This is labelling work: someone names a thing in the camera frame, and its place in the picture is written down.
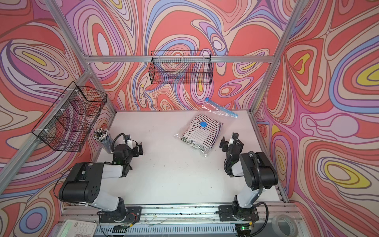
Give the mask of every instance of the black cable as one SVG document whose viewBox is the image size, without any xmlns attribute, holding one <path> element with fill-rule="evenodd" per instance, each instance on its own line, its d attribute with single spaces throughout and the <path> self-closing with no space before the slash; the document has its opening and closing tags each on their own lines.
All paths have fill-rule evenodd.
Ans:
<svg viewBox="0 0 379 237">
<path fill-rule="evenodd" d="M 112 142 L 112 145 L 111 145 L 111 151 L 112 153 L 114 152 L 114 143 L 116 142 L 117 138 L 121 137 L 121 136 L 124 136 L 124 140 L 126 141 L 126 135 L 123 134 L 123 133 L 120 133 L 119 135 L 117 135 L 114 139 L 113 139 L 113 142 Z"/>
<path fill-rule="evenodd" d="M 251 200 L 251 205 L 254 204 L 254 202 L 259 198 L 259 196 L 262 194 L 263 192 L 263 184 L 262 184 L 262 176 L 261 176 L 261 173 L 260 173 L 260 169 L 259 169 L 259 163 L 258 163 L 258 158 L 257 158 L 257 155 L 253 152 L 253 151 L 249 151 L 249 156 L 253 159 L 254 161 L 254 164 L 255 164 L 255 168 L 257 170 L 257 176 L 258 176 L 258 183 L 259 183 L 259 191 L 258 191 L 258 195 L 256 195 L 254 197 L 253 200 Z"/>
<path fill-rule="evenodd" d="M 259 234 L 266 227 L 266 224 L 267 224 L 267 221 L 268 221 L 268 207 L 267 207 L 267 204 L 264 203 L 264 202 L 258 202 L 257 204 L 253 205 L 253 207 L 258 207 L 258 206 L 260 206 L 262 204 L 266 207 L 266 219 L 265 219 L 265 222 L 263 223 L 262 227 L 259 230 L 257 230 L 253 234 L 247 235 L 245 237 L 255 236 L 255 235 Z"/>
<path fill-rule="evenodd" d="M 55 196 L 58 200 L 60 200 L 61 202 L 66 202 L 66 201 L 60 199 L 60 198 L 55 194 L 55 188 L 56 188 L 56 186 L 57 186 L 59 180 L 61 180 L 61 178 L 62 178 L 62 177 L 67 173 L 67 171 L 69 171 L 70 169 L 66 170 L 66 171 L 62 174 L 62 176 L 56 181 L 56 183 L 55 183 L 55 185 L 54 185 L 54 188 L 53 188 L 53 194 L 54 194 L 54 196 Z"/>
<path fill-rule="evenodd" d="M 99 216 L 99 227 L 100 227 L 101 232 L 103 232 L 104 236 L 109 237 L 108 235 L 106 235 L 106 234 L 104 233 L 103 229 L 101 228 L 101 222 L 100 222 L 100 215 L 101 215 L 101 213 L 102 213 L 102 212 L 97 212 L 97 213 L 96 213 L 96 214 Z"/>
<path fill-rule="evenodd" d="M 93 208 L 97 208 L 97 209 L 98 209 L 98 207 L 95 207 L 95 206 L 89 205 L 89 204 L 86 203 L 86 202 L 84 202 L 84 203 L 83 203 L 83 202 L 70 202 L 70 201 L 62 200 L 62 199 L 60 199 L 60 198 L 55 194 L 55 188 L 56 188 L 56 186 L 58 185 L 59 180 L 61 180 L 61 179 L 63 178 L 63 176 L 67 173 L 67 171 L 69 171 L 70 169 L 72 169 L 72 167 L 69 168 L 68 170 L 66 170 L 66 171 L 62 174 L 62 176 L 56 181 L 56 183 L 55 183 L 55 185 L 54 185 L 54 188 L 53 188 L 53 194 L 54 194 L 54 196 L 55 196 L 59 201 L 61 201 L 61 202 L 69 202 L 69 203 L 84 204 L 84 205 L 88 205 L 88 206 L 90 206 L 90 207 L 93 207 Z"/>
</svg>

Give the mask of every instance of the vent grille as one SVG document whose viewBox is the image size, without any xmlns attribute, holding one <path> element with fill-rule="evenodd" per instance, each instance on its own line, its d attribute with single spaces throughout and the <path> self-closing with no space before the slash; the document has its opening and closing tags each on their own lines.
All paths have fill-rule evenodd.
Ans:
<svg viewBox="0 0 379 237">
<path fill-rule="evenodd" d="M 146 235 L 146 234 L 236 234 L 235 224 L 155 224 L 134 225 L 129 229 L 113 230 L 112 225 L 102 225 L 106 235 Z M 103 236 L 97 226 L 95 235 Z"/>
</svg>

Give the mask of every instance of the aluminum frame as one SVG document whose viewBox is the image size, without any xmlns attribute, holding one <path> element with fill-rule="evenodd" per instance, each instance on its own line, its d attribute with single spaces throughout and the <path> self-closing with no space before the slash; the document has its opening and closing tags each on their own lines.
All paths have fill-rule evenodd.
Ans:
<svg viewBox="0 0 379 237">
<path fill-rule="evenodd" d="M 151 60 L 150 56 L 89 56 L 89 55 L 85 55 L 83 50 L 79 46 L 79 43 L 77 42 L 76 38 L 74 37 L 65 17 L 63 15 L 63 13 L 61 12 L 60 8 L 57 6 L 56 1 L 55 0 L 45 0 L 45 3 L 46 3 L 46 6 L 49 8 L 51 14 L 53 15 L 55 21 L 57 22 L 58 26 L 60 27 L 63 35 L 65 36 L 65 38 L 69 42 L 70 46 L 73 48 L 78 60 L 81 62 L 83 67 L 86 69 L 86 72 L 83 75 L 86 75 L 87 78 L 83 79 L 84 77 L 82 75 L 80 80 L 77 81 L 78 85 L 83 85 L 86 82 L 86 80 L 88 79 L 88 72 L 89 72 L 92 76 L 92 82 L 96 86 L 96 88 L 105 92 L 104 88 L 102 87 L 102 85 L 100 83 L 100 80 L 98 79 L 97 75 L 94 73 L 92 67 L 90 66 L 91 62 L 110 62 L 110 60 L 112 60 L 113 62 L 150 62 L 150 60 Z M 253 108 L 255 108 L 257 102 L 260 100 L 261 95 L 266 90 L 267 85 L 268 85 L 268 83 L 269 83 L 269 81 L 270 81 L 270 79 L 274 73 L 275 66 L 278 64 L 278 62 L 280 60 L 280 56 L 284 51 L 284 48 L 285 48 L 285 46 L 286 46 L 286 44 L 290 38 L 290 35 L 291 35 L 291 33 L 292 33 L 292 31 L 293 31 L 293 29 L 294 29 L 294 27 L 298 21 L 298 18 L 302 12 L 302 9 L 304 8 L 304 6 L 307 3 L 308 3 L 308 0 L 302 0 L 302 1 L 299 0 L 296 2 L 295 7 L 291 13 L 290 19 L 287 23 L 287 26 L 283 31 L 283 35 L 282 35 L 281 39 L 279 40 L 279 44 L 275 50 L 274 56 L 263 56 L 263 57 L 261 57 L 261 56 L 259 56 L 259 57 L 258 56 L 213 56 L 212 57 L 212 61 L 215 63 L 218 63 L 218 62 L 220 62 L 220 63 L 223 63 L 223 62 L 238 62 L 238 63 L 239 62 L 268 62 L 268 63 L 270 63 L 269 68 L 267 69 L 266 74 L 263 78 L 262 84 L 260 85 L 260 87 L 256 93 L 256 96 L 255 96 L 254 101 L 252 103 L 252 106 L 250 108 L 250 112 L 252 111 Z M 60 100 L 60 102 L 57 104 L 57 106 L 59 106 L 61 103 L 63 103 L 65 101 L 64 99 L 67 99 L 67 98 L 68 97 L 66 97 L 66 96 L 63 97 Z M 111 112 L 113 112 L 113 117 L 114 117 L 115 110 L 114 110 L 112 104 L 109 103 L 109 101 L 108 101 L 107 105 L 108 105 L 109 109 L 111 110 Z M 53 116 L 53 113 L 50 113 L 47 116 L 47 118 L 41 123 L 40 127 L 42 127 L 42 125 L 43 125 L 43 123 L 45 123 L 45 121 L 48 121 L 48 118 L 50 116 Z M 257 124 L 256 124 L 256 122 L 253 122 L 253 121 L 254 121 L 254 119 L 252 119 L 253 128 L 254 128 L 255 132 L 257 132 L 258 131 Z M 23 145 L 23 148 L 20 149 L 15 154 L 15 156 L 5 165 L 5 167 L 2 169 L 2 171 L 0 173 L 0 180 L 1 180 L 0 193 L 2 193 L 3 190 L 8 186 L 10 181 L 13 179 L 13 177 L 16 175 L 16 173 L 19 171 L 19 169 L 22 167 L 22 165 L 25 163 L 25 161 L 29 158 L 29 156 L 33 153 L 33 151 L 35 150 L 35 148 L 37 147 L 37 145 L 39 143 L 40 143 L 40 141 L 38 138 L 36 138 L 35 136 L 34 136 L 34 139 L 32 137 L 30 137 L 25 142 L 25 144 Z M 260 141 L 260 146 L 262 149 L 265 149 L 265 146 L 262 145 L 262 141 Z M 271 207 L 270 203 L 269 203 L 269 205 L 270 205 L 270 207 L 269 207 L 270 213 L 274 213 L 275 212 L 274 210 L 271 211 L 272 207 Z M 289 211 L 288 211 L 287 207 L 293 208 L 293 206 L 289 206 L 288 204 L 283 205 L 283 203 L 275 203 L 274 205 L 282 205 L 280 207 L 282 210 L 282 211 L 279 211 L 280 213 L 282 213 L 283 211 L 288 213 Z M 82 208 L 78 208 L 78 206 L 72 206 L 72 207 L 75 208 L 75 211 L 78 211 L 78 213 L 75 215 L 77 218 L 78 217 L 84 218 L 86 216 L 85 212 L 89 209 L 87 207 L 82 207 Z M 153 208 L 155 210 L 159 210 L 159 207 L 157 207 L 157 206 L 155 206 Z M 62 221 L 62 218 L 67 216 L 68 209 L 71 209 L 71 207 L 65 208 L 64 212 L 62 213 L 63 215 L 61 216 L 60 221 Z M 191 208 L 188 206 L 185 208 L 186 211 L 188 211 L 190 209 Z M 260 215 L 265 212 L 265 210 L 263 210 L 263 209 L 261 210 L 260 207 L 258 208 L 258 210 L 259 210 Z M 93 218 L 96 218 L 96 217 L 94 217 L 93 213 L 90 214 L 89 216 L 87 216 L 88 220 L 93 219 Z"/>
<path fill-rule="evenodd" d="M 104 87 L 101 85 L 100 80 L 98 79 L 97 75 L 94 73 L 92 67 L 90 66 L 89 63 L 86 62 L 86 60 L 84 58 L 84 51 L 82 50 L 78 41 L 76 40 L 70 26 L 68 25 L 66 18 L 64 17 L 64 15 L 63 15 L 61 9 L 59 8 L 59 6 L 57 5 L 56 1 L 55 0 L 45 0 L 45 4 L 48 7 L 51 15 L 53 16 L 55 22 L 57 23 L 57 25 L 61 29 L 63 36 L 67 39 L 67 41 L 69 42 L 69 45 L 74 50 L 76 57 L 78 58 L 80 63 L 83 65 L 83 67 L 85 69 L 90 71 L 91 77 L 92 77 L 92 83 L 94 84 L 96 89 L 101 90 L 104 93 L 106 93 Z M 113 114 L 115 114 L 116 111 L 114 110 L 112 103 L 108 100 L 106 102 L 106 104 L 107 104 L 109 110 Z"/>
<path fill-rule="evenodd" d="M 182 56 L 160 56 L 160 58 L 182 58 Z M 190 58 L 202 58 L 202 56 L 183 56 Z M 85 55 L 84 59 L 87 63 L 149 63 L 151 62 L 151 56 L 92 56 Z M 273 56 L 211 56 L 213 63 L 245 63 L 245 62 L 257 62 L 257 63 L 272 63 L 274 61 Z"/>
<path fill-rule="evenodd" d="M 299 17 L 307 3 L 308 0 L 299 0 L 295 3 L 295 6 L 291 12 L 290 19 L 288 20 L 287 25 L 283 31 L 283 35 L 279 40 L 278 46 L 276 47 L 274 53 L 274 61 L 272 62 L 272 64 L 268 66 L 266 74 L 262 79 L 261 85 L 259 86 L 257 93 L 254 96 L 254 100 L 251 104 L 250 111 L 254 110 L 254 108 L 257 106 L 257 103 L 260 101 L 260 98 L 263 96 L 263 93 L 266 91 L 268 83 L 271 81 L 271 78 L 274 75 L 276 66 L 280 62 L 280 57 L 284 52 L 285 46 L 287 45 L 291 37 L 291 33 L 293 32 L 296 23 L 298 22 Z"/>
<path fill-rule="evenodd" d="M 269 220 L 277 215 L 288 215 L 295 219 L 299 229 L 299 237 L 311 236 L 306 223 L 300 214 L 300 211 L 295 203 L 278 203 L 278 202 L 266 202 L 269 209 Z M 142 207 L 140 222 L 134 226 L 137 228 L 154 228 L 157 226 L 164 227 L 165 225 L 176 225 L 177 227 L 184 227 L 187 224 L 192 226 L 209 224 L 211 226 L 217 226 L 218 224 L 240 224 L 247 223 L 248 221 L 220 221 L 219 215 L 216 214 L 219 205 L 230 205 L 230 203 L 195 203 L 195 204 L 152 204 L 152 205 L 138 205 Z M 264 206 L 257 207 L 259 221 L 256 223 L 264 222 L 266 218 L 266 209 Z M 97 209 L 87 207 L 84 205 L 79 206 L 66 206 L 62 211 L 61 218 L 57 224 L 57 227 L 61 226 L 65 220 L 80 220 L 97 223 L 99 226 L 99 217 L 96 215 Z M 102 229 L 111 228 L 117 223 L 103 223 Z M 52 234 L 58 233 L 59 228 L 52 231 Z M 157 234 L 150 233 L 148 229 L 145 230 L 145 235 Z"/>
<path fill-rule="evenodd" d="M 84 85 L 86 81 L 88 80 L 88 77 L 90 75 L 90 72 L 86 70 L 76 81 L 77 85 Z M 67 92 L 56 104 L 55 108 L 60 108 L 66 100 L 69 98 L 71 93 Z M 47 123 L 54 117 L 54 115 L 58 112 L 58 110 L 52 110 L 46 118 L 40 123 L 37 129 L 44 128 Z M 0 194 L 3 193 L 3 191 L 6 189 L 8 184 L 12 181 L 12 179 L 15 177 L 17 172 L 21 169 L 21 167 L 24 165 L 24 163 L 28 160 L 28 158 L 32 155 L 32 153 L 35 151 L 37 146 L 42 141 L 36 137 L 34 134 L 30 134 L 29 138 L 24 142 L 24 144 L 21 146 L 22 148 L 19 149 L 16 154 L 10 159 L 10 161 L 4 166 L 2 171 L 0 172 Z"/>
</svg>

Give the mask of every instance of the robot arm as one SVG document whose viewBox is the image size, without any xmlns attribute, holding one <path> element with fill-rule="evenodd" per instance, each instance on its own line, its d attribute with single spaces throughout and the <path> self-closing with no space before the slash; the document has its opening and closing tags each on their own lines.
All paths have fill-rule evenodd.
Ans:
<svg viewBox="0 0 379 237">
<path fill-rule="evenodd" d="M 120 136 L 124 137 L 125 143 L 121 143 L 114 147 L 114 144 Z M 130 166 L 130 162 L 132 161 L 133 157 L 137 157 L 140 155 L 143 155 L 143 149 L 142 149 L 142 143 L 136 143 L 136 146 L 133 148 L 132 140 L 130 139 L 130 135 L 125 135 L 123 133 L 120 133 L 116 136 L 116 138 L 113 140 L 113 143 L 111 145 L 111 150 L 113 153 L 113 160 L 112 165 L 122 165 L 122 176 L 125 177 L 129 170 L 133 170 Z"/>
<path fill-rule="evenodd" d="M 114 220 L 122 221 L 126 216 L 124 200 L 101 189 L 102 179 L 121 177 L 123 166 L 104 163 L 77 163 L 67 176 L 59 199 L 73 203 L 87 203 L 112 215 Z"/>
<path fill-rule="evenodd" d="M 246 185 L 235 200 L 238 208 L 251 208 L 257 198 L 271 186 L 278 183 L 278 175 L 263 152 L 241 154 L 243 143 L 238 139 L 238 133 L 233 133 L 229 142 L 225 137 L 220 148 L 226 152 L 224 161 L 225 172 L 230 177 L 244 176 Z"/>
<path fill-rule="evenodd" d="M 238 206 L 250 208 L 262 192 L 278 184 L 278 175 L 263 152 L 240 154 L 246 186 L 237 195 Z"/>
</svg>

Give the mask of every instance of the tape roll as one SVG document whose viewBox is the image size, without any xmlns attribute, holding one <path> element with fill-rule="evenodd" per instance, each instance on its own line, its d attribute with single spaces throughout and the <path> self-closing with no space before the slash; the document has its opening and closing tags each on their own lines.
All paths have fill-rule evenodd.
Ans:
<svg viewBox="0 0 379 237">
<path fill-rule="evenodd" d="M 290 227 L 290 233 L 287 235 L 282 232 L 279 228 L 279 222 L 285 221 Z M 274 232 L 279 237 L 296 237 L 299 234 L 298 226 L 296 225 L 295 219 L 287 215 L 277 215 L 271 221 Z"/>
</svg>

